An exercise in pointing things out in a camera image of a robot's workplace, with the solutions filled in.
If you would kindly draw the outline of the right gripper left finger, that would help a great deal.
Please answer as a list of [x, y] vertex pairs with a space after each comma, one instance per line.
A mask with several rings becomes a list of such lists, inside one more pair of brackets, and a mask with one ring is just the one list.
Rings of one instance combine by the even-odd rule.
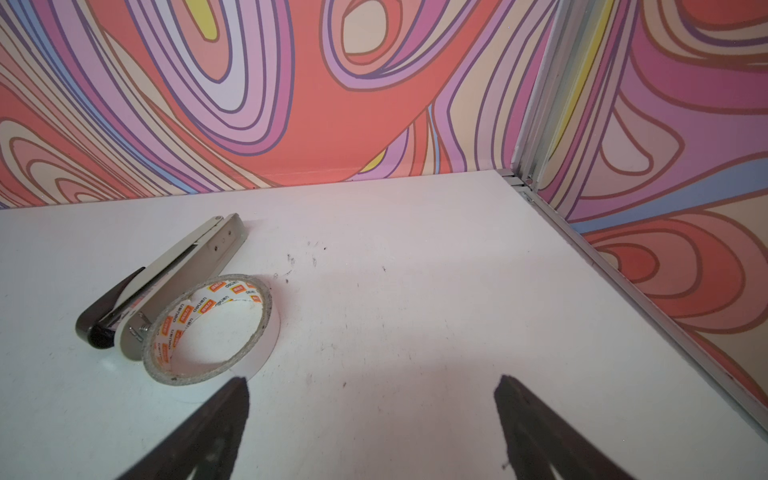
[[247, 381], [224, 384], [123, 479], [229, 479], [250, 408]]

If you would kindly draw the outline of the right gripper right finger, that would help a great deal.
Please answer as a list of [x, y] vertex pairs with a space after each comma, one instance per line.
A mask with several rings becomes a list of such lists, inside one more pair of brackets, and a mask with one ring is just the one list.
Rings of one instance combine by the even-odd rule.
[[632, 477], [517, 378], [502, 376], [494, 400], [518, 479]]

